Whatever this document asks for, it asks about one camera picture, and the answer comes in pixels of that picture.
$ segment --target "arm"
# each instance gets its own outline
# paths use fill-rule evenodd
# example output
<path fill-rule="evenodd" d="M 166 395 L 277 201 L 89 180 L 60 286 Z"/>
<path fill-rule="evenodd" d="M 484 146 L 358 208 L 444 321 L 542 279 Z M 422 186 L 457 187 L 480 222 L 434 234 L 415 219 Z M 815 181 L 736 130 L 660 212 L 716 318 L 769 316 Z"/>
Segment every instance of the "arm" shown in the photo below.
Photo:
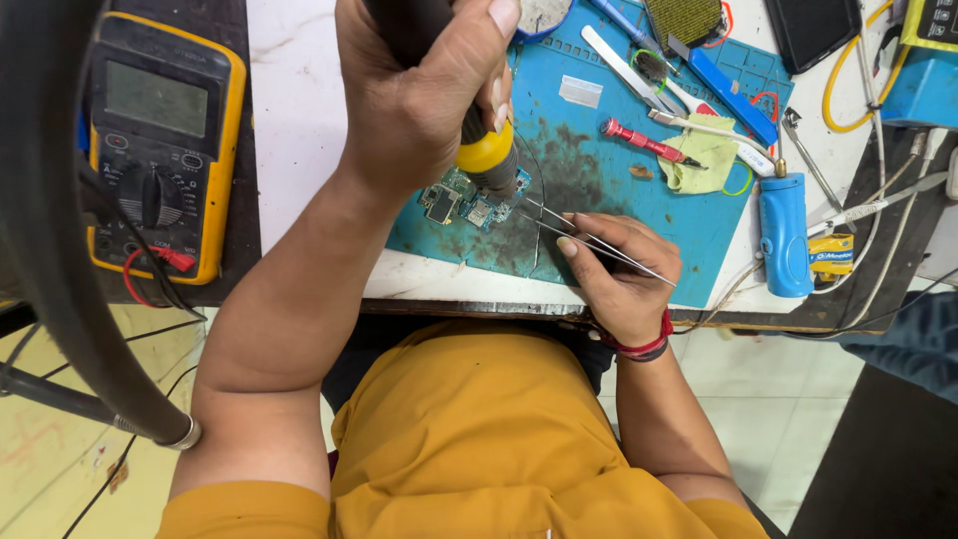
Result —
<path fill-rule="evenodd" d="M 673 282 L 682 272 L 678 247 L 627 217 L 576 214 L 575 225 L 602 238 Z M 620 264 L 611 274 L 588 248 L 559 246 L 589 306 L 621 344 L 641 347 L 659 338 L 672 288 Z M 628 463 L 661 480 L 683 502 L 727 500 L 747 508 L 719 439 L 679 370 L 672 349 L 650 363 L 618 361 L 616 410 Z"/>
<path fill-rule="evenodd" d="M 519 16 L 514 0 L 459 2 L 420 66 L 405 72 L 360 0 L 339 0 L 335 15 L 346 148 L 296 223 L 223 304 L 194 387 L 203 437 L 180 457 L 172 496 L 274 480 L 329 498 L 320 386 L 353 330 L 393 220 L 452 163 L 473 99 L 486 110 L 506 104 L 486 116 L 490 127 L 508 111 L 504 54 Z"/>

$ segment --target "right hand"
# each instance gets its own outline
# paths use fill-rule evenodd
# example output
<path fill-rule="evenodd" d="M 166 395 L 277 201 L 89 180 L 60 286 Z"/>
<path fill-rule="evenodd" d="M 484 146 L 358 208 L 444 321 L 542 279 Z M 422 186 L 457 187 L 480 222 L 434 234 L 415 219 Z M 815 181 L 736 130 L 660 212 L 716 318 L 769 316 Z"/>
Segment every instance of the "right hand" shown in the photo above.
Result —
<path fill-rule="evenodd" d="M 632 260 L 677 283 L 682 274 L 678 246 L 665 240 L 645 224 L 629 217 L 601 213 L 565 214 L 582 232 L 601 238 Z M 662 314 L 669 307 L 673 287 L 644 274 L 624 262 L 609 272 L 592 249 L 559 238 L 559 249 L 585 293 L 595 318 L 624 346 L 639 348 L 657 340 L 662 331 Z"/>

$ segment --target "tweezers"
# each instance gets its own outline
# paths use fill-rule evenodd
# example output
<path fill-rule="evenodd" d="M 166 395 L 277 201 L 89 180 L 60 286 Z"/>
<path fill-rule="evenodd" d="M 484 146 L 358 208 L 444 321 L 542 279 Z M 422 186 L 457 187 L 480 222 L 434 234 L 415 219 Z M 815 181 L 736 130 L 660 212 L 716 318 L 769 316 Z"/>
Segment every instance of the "tweezers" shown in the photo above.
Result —
<path fill-rule="evenodd" d="M 548 224 L 543 223 L 542 221 L 540 221 L 540 220 L 538 220 L 538 219 L 536 219 L 536 218 L 529 217 L 528 215 L 526 215 L 526 214 L 524 214 L 524 213 L 522 213 L 522 212 L 520 212 L 520 211 L 515 211 L 515 210 L 514 210 L 515 213 L 519 214 L 520 217 L 524 217 L 524 218 L 528 219 L 529 221 L 532 221 L 533 223 L 535 223 L 535 224 L 537 224 L 537 225 L 539 225 L 539 226 L 541 226 L 541 227 L 543 227 L 543 228 L 547 228 L 547 229 L 549 229 L 549 230 L 552 230 L 553 232 L 559 234 L 560 236 L 565 236 L 566 238 L 569 238 L 569 239 L 571 239 L 571 240 L 574 240 L 574 241 L 576 241 L 576 242 L 579 242 L 580 244 L 583 244 L 584 246 L 589 247 L 590 249 L 596 251 L 597 253 L 603 254 L 603 255 L 605 255 L 605 256 L 607 256 L 607 257 L 609 257 L 609 258 L 614 258 L 615 260 L 618 260 L 618 261 L 620 261 L 620 262 L 624 262 L 624 263 L 626 263 L 626 264 L 628 264 L 628 265 L 630 265 L 630 266 L 636 268 L 637 270 L 644 271 L 645 273 L 651 275 L 652 277 L 655 277 L 656 279 L 658 279 L 658 280 L 660 280 L 660 281 L 662 281 L 662 282 L 664 282 L 664 283 L 668 283 L 668 284 L 672 285 L 673 287 L 675 286 L 675 283 L 674 283 L 674 282 L 670 281 L 669 279 L 666 279 L 666 278 L 663 277 L 662 275 L 659 275 L 659 274 L 656 273 L 655 271 L 652 271 L 651 269 L 646 268 L 645 266 L 639 264 L 638 262 L 635 262 L 635 261 L 632 260 L 630 257 L 628 257 L 624 252 L 620 251 L 619 249 L 617 249 L 617 248 L 615 248 L 615 247 L 613 247 L 613 246 L 607 244 L 606 242 L 600 240 L 599 238 L 596 238 L 596 237 L 593 236 L 592 234 L 589 234 L 588 232 L 583 231 L 582 229 L 580 229 L 580 228 L 578 228 L 577 226 L 575 226 L 574 224 L 572 224 L 571 221 L 568 221 L 567 219 L 565 219 L 562 215 L 560 215 L 560 214 L 558 214 L 558 213 L 556 213 L 556 212 L 550 210 L 549 208 L 545 207 L 542 203 L 536 202 L 535 200 L 530 199 L 529 197 L 524 197 L 523 200 L 528 200 L 529 202 L 531 202 L 531 203 L 535 204 L 536 206 L 542 208 L 544 211 L 546 211 L 546 212 L 548 212 L 549 214 L 553 215 L 554 217 L 558 218 L 558 219 L 559 219 L 560 221 L 562 221 L 563 223 L 568 224 L 569 226 L 571 226 L 571 227 L 573 228 L 573 230 L 576 230 L 576 231 L 579 231 L 579 232 L 582 233 L 582 234 L 585 234 L 585 235 L 588 236 L 590 239 L 592 239 L 593 241 L 595 241 L 595 242 L 598 243 L 598 244 L 601 244 L 602 246 L 604 246 L 605 248 L 607 248 L 607 249 L 609 249 L 609 250 L 604 250 L 604 249 L 599 248 L 598 246 L 593 246 L 592 244 L 589 244 L 588 242 L 584 242 L 584 241 L 580 240 L 579 238 L 577 238 L 577 237 L 575 237 L 575 236 L 573 236 L 573 235 L 571 235 L 571 234 L 567 234 L 567 233 L 565 233 L 565 232 L 563 232 L 563 231 L 561 231 L 561 230 L 559 230 L 559 229 L 557 229 L 557 228 L 553 228 L 552 226 L 549 226 Z"/>

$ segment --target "blue handle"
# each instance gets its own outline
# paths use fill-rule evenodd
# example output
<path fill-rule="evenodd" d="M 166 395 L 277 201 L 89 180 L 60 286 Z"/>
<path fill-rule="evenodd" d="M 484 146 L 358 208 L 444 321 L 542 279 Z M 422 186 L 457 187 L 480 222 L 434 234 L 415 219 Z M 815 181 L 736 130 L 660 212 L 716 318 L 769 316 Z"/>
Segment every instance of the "blue handle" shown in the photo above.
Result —
<path fill-rule="evenodd" d="M 779 297 L 809 295 L 815 286 L 805 223 L 805 175 L 762 180 L 759 219 L 768 291 Z"/>
<path fill-rule="evenodd" d="M 741 93 L 732 92 L 732 82 L 705 56 L 705 53 L 693 49 L 689 53 L 688 62 L 696 75 L 715 92 L 750 131 L 755 133 L 762 144 L 771 146 L 778 141 L 775 124 L 768 116 L 765 116 L 764 112 L 749 103 Z"/>
<path fill-rule="evenodd" d="M 596 8 L 599 8 L 600 11 L 608 15 L 610 19 L 615 21 L 615 24 L 619 25 L 623 30 L 628 34 L 628 38 L 634 41 L 637 45 L 643 49 L 649 49 L 657 55 L 662 54 L 662 47 L 655 42 L 654 39 L 649 37 L 648 34 L 642 30 L 636 28 L 634 24 L 623 15 L 619 10 L 615 9 L 615 6 L 612 5 L 609 0 L 590 0 L 592 5 Z"/>

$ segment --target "fingernail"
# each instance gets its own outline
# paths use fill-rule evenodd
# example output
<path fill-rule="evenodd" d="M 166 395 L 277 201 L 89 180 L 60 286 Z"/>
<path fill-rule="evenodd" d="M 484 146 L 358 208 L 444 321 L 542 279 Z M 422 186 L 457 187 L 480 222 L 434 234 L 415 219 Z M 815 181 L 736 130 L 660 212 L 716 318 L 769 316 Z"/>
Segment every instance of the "fingernail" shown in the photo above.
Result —
<path fill-rule="evenodd" d="M 495 134 L 502 134 L 502 128 L 506 126 L 506 118 L 509 117 L 509 106 L 505 103 L 500 105 L 495 112 L 495 122 L 492 126 L 495 128 Z"/>
<path fill-rule="evenodd" d="M 559 246 L 559 250 L 562 251 L 562 254 L 568 258 L 576 256 L 576 253 L 579 252 L 579 247 L 576 246 L 576 243 L 568 238 L 557 239 L 556 245 Z"/>
<path fill-rule="evenodd" d="M 489 15 L 499 27 L 503 37 L 509 37 L 515 32 L 519 23 L 519 3 L 515 0 L 492 0 L 489 4 Z"/>
<path fill-rule="evenodd" d="M 489 96 L 492 102 L 492 110 L 499 110 L 499 105 L 502 104 L 502 98 L 499 97 L 500 93 L 502 93 L 502 77 L 492 81 L 492 92 Z"/>

